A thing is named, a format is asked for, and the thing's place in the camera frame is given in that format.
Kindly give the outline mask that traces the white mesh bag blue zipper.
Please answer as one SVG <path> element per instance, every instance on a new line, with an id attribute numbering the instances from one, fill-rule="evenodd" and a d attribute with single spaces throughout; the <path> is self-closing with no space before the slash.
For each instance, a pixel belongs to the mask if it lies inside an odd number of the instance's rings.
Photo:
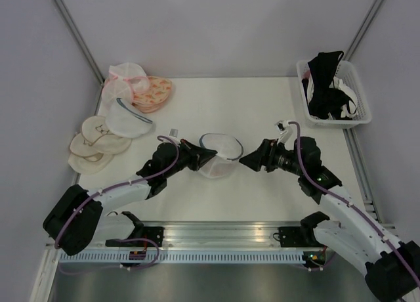
<path id="1" fill-rule="evenodd" d="M 206 133 L 200 137 L 199 145 L 217 151 L 216 156 L 198 171 L 208 179 L 229 176 L 244 153 L 243 145 L 237 138 L 223 133 Z"/>

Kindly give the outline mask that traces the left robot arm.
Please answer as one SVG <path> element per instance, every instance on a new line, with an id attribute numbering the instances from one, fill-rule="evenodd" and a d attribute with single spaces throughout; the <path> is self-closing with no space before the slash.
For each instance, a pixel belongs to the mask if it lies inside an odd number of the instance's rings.
<path id="1" fill-rule="evenodd" d="M 95 238 L 105 214 L 136 201 L 146 201 L 167 187 L 167 179 L 188 168 L 199 171 L 218 152 L 196 146 L 185 139 L 162 142 L 141 170 L 125 181 L 105 188 L 86 190 L 70 186 L 43 222 L 43 229 L 54 240 L 54 247 L 68 255 L 84 250 Z"/>

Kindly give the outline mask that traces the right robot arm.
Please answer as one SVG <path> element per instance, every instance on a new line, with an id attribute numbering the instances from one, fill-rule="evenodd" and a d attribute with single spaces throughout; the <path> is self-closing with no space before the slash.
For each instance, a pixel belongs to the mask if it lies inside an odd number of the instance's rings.
<path id="1" fill-rule="evenodd" d="M 254 171 L 277 169 L 298 177 L 301 190 L 321 211 L 301 220 L 299 237 L 307 246 L 327 246 L 350 263 L 380 301 L 395 301 L 419 288 L 419 246 L 403 242 L 358 208 L 342 182 L 322 164 L 316 141 L 301 137 L 291 150 L 265 139 L 240 158 Z"/>

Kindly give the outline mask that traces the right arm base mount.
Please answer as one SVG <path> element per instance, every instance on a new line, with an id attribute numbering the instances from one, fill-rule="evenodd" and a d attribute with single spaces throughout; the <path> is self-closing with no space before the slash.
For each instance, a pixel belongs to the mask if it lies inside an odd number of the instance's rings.
<path id="1" fill-rule="evenodd" d="M 307 240 L 298 226 L 281 226 L 273 233 L 272 238 L 280 243 L 281 248 L 314 248 L 316 242 Z"/>

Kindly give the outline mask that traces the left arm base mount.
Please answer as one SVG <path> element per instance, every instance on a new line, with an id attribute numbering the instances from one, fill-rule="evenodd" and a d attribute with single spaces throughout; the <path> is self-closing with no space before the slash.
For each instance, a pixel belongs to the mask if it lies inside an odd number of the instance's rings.
<path id="1" fill-rule="evenodd" d="M 106 247 L 161 247 L 165 229 L 162 226 L 144 226 L 135 228 L 134 231 L 122 240 L 106 240 Z"/>

